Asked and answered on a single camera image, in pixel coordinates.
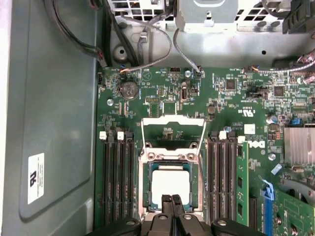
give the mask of capacitor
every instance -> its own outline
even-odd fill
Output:
[[[267,124],[277,123],[278,119],[276,116],[268,116],[266,119]]]
[[[229,132],[232,131],[232,128],[231,128],[230,126],[225,126],[225,127],[223,128],[223,130],[224,130],[226,133],[229,133]]]

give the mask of chip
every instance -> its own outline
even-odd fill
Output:
[[[237,178],[237,185],[242,188],[243,187],[243,179],[241,177]]]
[[[235,80],[226,80],[226,89],[235,90],[236,89]]]
[[[237,212],[240,216],[243,216],[243,206],[241,204],[237,204]]]
[[[274,96],[275,97],[283,97],[284,96],[284,87],[283,86],[275,86],[274,87]]]
[[[209,112],[209,114],[214,114],[214,113],[216,112],[216,107],[214,107],[214,106],[209,106],[209,107],[208,107],[208,112]]]
[[[242,146],[237,146],[237,155],[242,156],[243,148]]]

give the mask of pci slot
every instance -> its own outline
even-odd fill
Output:
[[[249,227],[258,230],[258,199],[250,198]]]
[[[272,236],[272,201],[264,200],[264,233]]]

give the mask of integrated circuit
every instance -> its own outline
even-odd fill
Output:
[[[283,97],[284,96],[284,86],[275,86],[274,87],[274,96]]]
[[[226,80],[226,90],[235,90],[236,83],[235,80]]]

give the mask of motherboard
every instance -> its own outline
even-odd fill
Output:
[[[205,222],[315,233],[313,72],[168,67],[99,73],[96,229],[179,194]]]

